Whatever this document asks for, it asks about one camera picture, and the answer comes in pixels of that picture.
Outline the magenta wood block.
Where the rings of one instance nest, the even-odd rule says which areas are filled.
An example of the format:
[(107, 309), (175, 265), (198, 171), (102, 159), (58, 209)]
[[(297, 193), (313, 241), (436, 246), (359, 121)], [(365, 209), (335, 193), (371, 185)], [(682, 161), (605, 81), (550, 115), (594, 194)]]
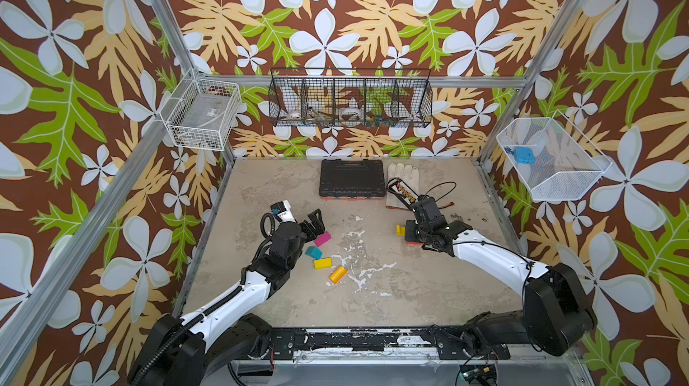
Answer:
[(332, 239), (332, 235), (330, 235), (330, 232), (326, 232), (322, 235), (320, 235), (315, 241), (314, 244), (317, 247), (321, 247), (324, 244), (328, 243)]

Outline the teal wood block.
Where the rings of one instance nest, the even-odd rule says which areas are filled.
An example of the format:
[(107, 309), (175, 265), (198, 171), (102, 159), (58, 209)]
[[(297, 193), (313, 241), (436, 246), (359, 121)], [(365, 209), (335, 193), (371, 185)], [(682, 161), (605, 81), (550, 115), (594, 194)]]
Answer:
[(305, 254), (314, 260), (320, 260), (323, 257), (322, 251), (317, 246), (308, 247)]

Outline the yellow rectangular wood block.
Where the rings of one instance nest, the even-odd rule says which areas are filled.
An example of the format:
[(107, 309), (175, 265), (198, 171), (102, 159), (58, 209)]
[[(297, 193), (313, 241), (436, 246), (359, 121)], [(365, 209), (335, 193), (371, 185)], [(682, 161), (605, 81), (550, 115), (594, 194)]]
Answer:
[(333, 267), (333, 262), (330, 258), (323, 258), (313, 261), (314, 269), (331, 269)]

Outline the orange cylinder wood block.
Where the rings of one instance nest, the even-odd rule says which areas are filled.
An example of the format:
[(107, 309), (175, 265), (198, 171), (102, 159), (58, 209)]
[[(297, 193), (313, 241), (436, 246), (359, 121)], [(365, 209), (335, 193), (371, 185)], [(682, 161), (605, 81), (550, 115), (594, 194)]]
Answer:
[(335, 285), (342, 280), (348, 273), (344, 266), (338, 266), (328, 277), (329, 281)]

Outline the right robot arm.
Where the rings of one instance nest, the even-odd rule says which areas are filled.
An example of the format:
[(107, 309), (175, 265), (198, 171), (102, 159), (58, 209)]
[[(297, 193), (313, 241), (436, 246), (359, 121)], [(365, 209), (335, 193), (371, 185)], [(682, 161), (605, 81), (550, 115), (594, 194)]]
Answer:
[(592, 303), (573, 268), (531, 260), (460, 220), (448, 221), (433, 197), (423, 195), (407, 208), (414, 214), (406, 224), (406, 237), (413, 243), (468, 262), (521, 297), (520, 310), (484, 312), (462, 327), (459, 339), (468, 355), (526, 344), (559, 357), (597, 327)]

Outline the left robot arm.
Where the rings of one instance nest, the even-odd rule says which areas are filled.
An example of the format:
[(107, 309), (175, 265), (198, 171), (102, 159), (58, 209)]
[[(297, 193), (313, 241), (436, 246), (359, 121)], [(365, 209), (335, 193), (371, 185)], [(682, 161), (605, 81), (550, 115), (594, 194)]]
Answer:
[(156, 321), (127, 375), (129, 385), (200, 385), (206, 377), (251, 352), (270, 326), (251, 311), (290, 278), (305, 244), (326, 233), (320, 210), (297, 221), (288, 201), (271, 206), (261, 218), (264, 241), (240, 280), (201, 308)]

